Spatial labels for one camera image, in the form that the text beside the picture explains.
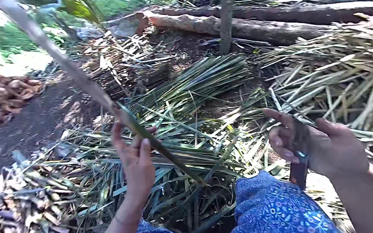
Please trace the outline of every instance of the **knife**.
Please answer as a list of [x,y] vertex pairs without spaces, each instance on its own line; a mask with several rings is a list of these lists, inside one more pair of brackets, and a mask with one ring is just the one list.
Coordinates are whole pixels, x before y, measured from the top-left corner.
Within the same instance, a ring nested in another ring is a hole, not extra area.
[[290,182],[296,184],[301,190],[306,188],[306,176],[309,167],[310,130],[293,117],[292,134],[290,136],[291,150],[299,159],[299,163],[290,163]]

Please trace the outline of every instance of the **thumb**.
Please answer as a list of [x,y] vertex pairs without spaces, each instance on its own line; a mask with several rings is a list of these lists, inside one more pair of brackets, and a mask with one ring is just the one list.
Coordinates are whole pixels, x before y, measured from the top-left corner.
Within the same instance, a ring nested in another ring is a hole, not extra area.
[[150,158],[150,142],[149,139],[143,139],[141,149],[139,151],[139,158],[141,162],[152,161]]
[[345,125],[332,123],[323,118],[316,119],[316,126],[320,131],[329,135],[329,137],[353,135],[352,131]]

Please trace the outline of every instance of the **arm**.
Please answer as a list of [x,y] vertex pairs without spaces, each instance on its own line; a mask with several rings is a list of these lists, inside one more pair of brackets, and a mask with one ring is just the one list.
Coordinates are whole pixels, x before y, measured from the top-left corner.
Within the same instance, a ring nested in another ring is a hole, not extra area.
[[334,177],[331,182],[356,232],[373,232],[373,174]]
[[[283,125],[269,132],[272,148],[284,159],[298,163],[288,149],[293,130],[291,116],[271,109],[263,109],[263,113]],[[373,232],[373,173],[369,172],[362,143],[342,124],[318,119],[316,126],[318,129],[310,127],[310,169],[330,179],[356,232]]]
[[[135,233],[137,231],[143,206],[155,180],[149,140],[142,140],[136,136],[131,145],[126,145],[121,140],[121,128],[119,124],[114,125],[112,144],[122,159],[128,190],[106,233]],[[155,130],[154,127],[148,129],[151,133]]]

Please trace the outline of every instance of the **grass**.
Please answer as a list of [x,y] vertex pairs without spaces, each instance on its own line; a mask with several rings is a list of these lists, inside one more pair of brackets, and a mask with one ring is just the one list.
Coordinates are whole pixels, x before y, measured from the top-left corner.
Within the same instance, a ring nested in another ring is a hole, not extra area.
[[36,51],[38,47],[14,23],[8,23],[0,27],[0,52],[2,52],[3,56],[8,57],[9,54],[19,54],[21,50]]

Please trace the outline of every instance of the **fingernail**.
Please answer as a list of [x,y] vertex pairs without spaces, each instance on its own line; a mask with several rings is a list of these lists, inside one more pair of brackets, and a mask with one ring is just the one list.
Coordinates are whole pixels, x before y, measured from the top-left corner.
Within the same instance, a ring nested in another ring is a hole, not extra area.
[[143,139],[143,140],[142,140],[142,144],[144,144],[144,145],[148,145],[148,144],[149,144],[149,139]]

